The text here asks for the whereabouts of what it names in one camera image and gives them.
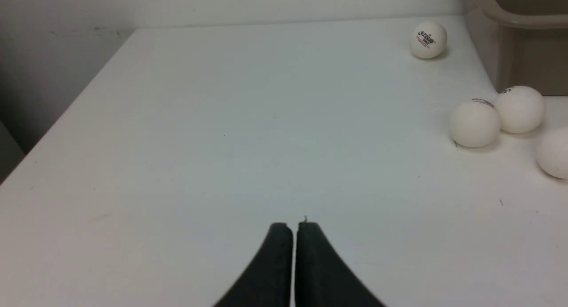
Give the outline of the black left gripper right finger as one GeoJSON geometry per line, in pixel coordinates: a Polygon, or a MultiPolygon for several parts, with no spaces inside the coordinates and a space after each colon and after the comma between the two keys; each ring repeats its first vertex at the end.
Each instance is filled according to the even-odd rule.
{"type": "Polygon", "coordinates": [[[316,222],[300,222],[296,235],[297,307],[383,307],[335,252],[316,222]]]}

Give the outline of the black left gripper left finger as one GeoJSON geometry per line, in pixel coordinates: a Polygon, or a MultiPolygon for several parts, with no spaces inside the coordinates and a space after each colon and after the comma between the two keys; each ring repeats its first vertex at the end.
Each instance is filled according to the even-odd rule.
{"type": "Polygon", "coordinates": [[[293,234],[273,223],[254,258],[216,307],[288,307],[292,283],[293,234]]]}

